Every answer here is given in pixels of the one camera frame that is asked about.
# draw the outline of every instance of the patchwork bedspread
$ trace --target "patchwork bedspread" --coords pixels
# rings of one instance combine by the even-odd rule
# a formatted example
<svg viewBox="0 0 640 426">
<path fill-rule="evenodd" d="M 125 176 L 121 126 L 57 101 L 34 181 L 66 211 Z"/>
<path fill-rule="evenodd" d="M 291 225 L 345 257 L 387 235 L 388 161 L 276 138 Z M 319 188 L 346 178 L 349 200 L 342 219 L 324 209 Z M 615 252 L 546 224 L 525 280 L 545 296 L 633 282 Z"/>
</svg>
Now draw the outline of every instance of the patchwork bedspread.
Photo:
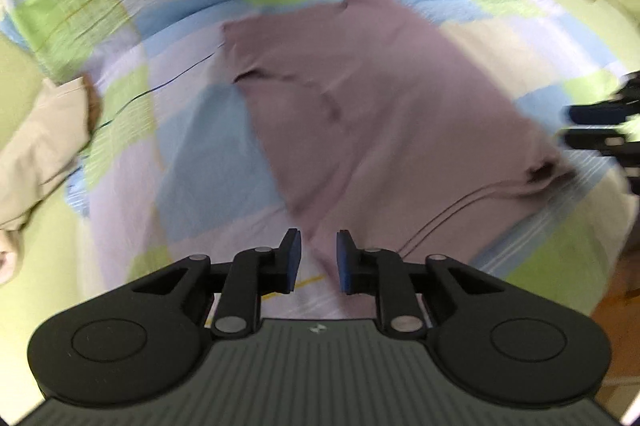
<svg viewBox="0 0 640 426">
<path fill-rule="evenodd" d="M 296 225 L 230 81 L 220 27 L 243 16 L 335 1 L 230 0 L 123 53 L 105 50 L 94 73 L 104 96 L 100 130 L 66 186 L 82 218 L 84 296 L 194 252 L 226 262 L 240 250 L 274 246 Z M 628 72 L 552 0 L 400 1 L 438 25 L 550 135 L 567 125 L 566 105 L 603 98 Z M 127 30 L 112 38 L 114 45 L 133 40 Z M 627 126 L 633 133 L 634 123 Z M 564 153 L 575 179 L 543 211 L 478 251 L 472 264 L 588 312 L 606 285 L 636 203 L 612 161 L 592 152 Z M 268 295 L 263 310 L 340 317 L 341 298 L 324 266 L 305 254 L 296 292 Z"/>
</svg>

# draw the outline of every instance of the beige cloth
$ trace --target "beige cloth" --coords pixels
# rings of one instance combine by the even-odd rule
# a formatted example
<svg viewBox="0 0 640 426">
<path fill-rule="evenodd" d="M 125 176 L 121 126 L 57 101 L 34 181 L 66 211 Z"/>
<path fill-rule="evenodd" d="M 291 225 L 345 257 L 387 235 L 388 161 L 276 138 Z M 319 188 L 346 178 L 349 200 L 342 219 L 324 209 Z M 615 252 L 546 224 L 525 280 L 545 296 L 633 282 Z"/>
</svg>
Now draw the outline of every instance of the beige cloth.
<svg viewBox="0 0 640 426">
<path fill-rule="evenodd" d="M 88 141 L 82 78 L 62 86 L 45 79 L 33 110 L 0 150 L 0 284 L 15 273 L 18 232 L 31 209 L 71 173 Z"/>
</svg>

